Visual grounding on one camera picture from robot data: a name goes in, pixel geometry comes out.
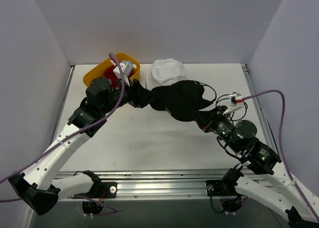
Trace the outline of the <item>black cap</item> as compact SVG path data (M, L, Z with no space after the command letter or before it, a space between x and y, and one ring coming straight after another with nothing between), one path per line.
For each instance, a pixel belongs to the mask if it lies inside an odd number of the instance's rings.
M193 112L204 109L214 103L216 98L203 98L204 88L213 88L195 80L182 80L169 86L158 86L151 90L156 97L150 106L156 111L166 111L181 122L194 120Z

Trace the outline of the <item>white hat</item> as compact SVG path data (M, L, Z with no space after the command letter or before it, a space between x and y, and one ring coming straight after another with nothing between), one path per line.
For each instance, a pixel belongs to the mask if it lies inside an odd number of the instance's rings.
M159 86L169 86L184 80L186 70L184 65L173 58L156 60L146 76L146 88L152 90Z

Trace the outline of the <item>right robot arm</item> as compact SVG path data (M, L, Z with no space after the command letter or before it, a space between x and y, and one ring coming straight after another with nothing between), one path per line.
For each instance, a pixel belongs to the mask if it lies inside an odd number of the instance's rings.
M244 118L233 122L232 114L247 108L246 97L231 93L229 104L220 105L221 97L204 98L209 85L195 80L151 89L142 87L138 80L131 85L134 106L149 105L156 111L167 112L177 121L195 122L203 132L216 135L227 155L273 185L268 189L248 178L241 169L231 168L221 180L223 192L253 198L285 218L292 228L318 227L318 198L292 175L284 155L257 138L257 127L253 122Z

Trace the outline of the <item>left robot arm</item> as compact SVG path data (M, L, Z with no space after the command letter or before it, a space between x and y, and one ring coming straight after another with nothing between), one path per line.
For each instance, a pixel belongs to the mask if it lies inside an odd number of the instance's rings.
M106 77L91 81L86 97L68 119L58 137L31 166L15 172L8 181L16 194L38 215L49 212L59 200L87 195L99 197L101 179L92 171L57 179L56 174L70 157L107 122L118 107L130 104L144 108L156 94L142 87L137 79L112 88Z

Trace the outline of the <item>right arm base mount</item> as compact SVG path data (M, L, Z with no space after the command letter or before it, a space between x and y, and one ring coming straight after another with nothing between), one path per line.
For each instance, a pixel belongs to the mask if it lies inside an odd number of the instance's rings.
M206 180L206 191L208 196L230 196L231 193L227 191L221 180Z

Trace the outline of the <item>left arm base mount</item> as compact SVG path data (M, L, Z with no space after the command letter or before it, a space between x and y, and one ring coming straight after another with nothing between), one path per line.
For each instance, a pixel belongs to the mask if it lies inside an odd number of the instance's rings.
M101 182L97 189L97 198L102 199L113 199L117 196L117 186L116 182Z

